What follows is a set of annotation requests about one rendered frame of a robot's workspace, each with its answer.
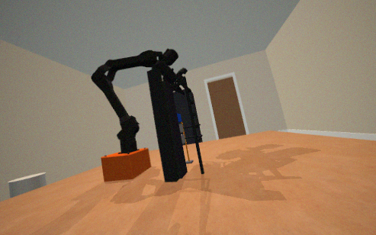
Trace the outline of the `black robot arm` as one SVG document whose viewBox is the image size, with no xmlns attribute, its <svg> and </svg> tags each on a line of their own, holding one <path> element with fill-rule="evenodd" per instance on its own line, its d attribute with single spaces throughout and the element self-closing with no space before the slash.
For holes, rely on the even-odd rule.
<svg viewBox="0 0 376 235">
<path fill-rule="evenodd" d="M 157 60 L 157 57 L 159 57 L 159 60 Z M 169 70 L 169 66 L 177 59 L 178 54 L 175 50 L 167 49 L 164 54 L 162 54 L 162 52 L 147 50 L 138 56 L 108 60 L 92 74 L 92 81 L 103 91 L 117 116 L 120 118 L 121 132 L 117 137 L 121 140 L 121 152 L 118 154 L 131 153 L 139 150 L 137 149 L 136 135 L 140 130 L 140 126 L 137 119 L 126 112 L 124 106 L 121 104 L 121 100 L 116 96 L 113 90 L 112 82 L 115 73 L 122 69 L 145 66 L 152 67 L 152 69 L 158 68 L 161 75 L 164 75 Z M 108 74 L 106 76 L 105 72 L 107 71 Z"/>
</svg>

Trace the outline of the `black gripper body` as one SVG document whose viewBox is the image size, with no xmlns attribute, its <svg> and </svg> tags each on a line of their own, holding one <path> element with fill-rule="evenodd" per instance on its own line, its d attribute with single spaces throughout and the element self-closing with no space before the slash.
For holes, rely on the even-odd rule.
<svg viewBox="0 0 376 235">
<path fill-rule="evenodd" d="M 182 74 L 185 74 L 187 72 L 187 70 L 183 68 L 175 74 L 173 70 L 174 69 L 169 68 L 169 70 L 164 75 L 162 75 L 163 78 L 166 79 L 171 85 L 181 80 L 183 78 Z"/>
</svg>

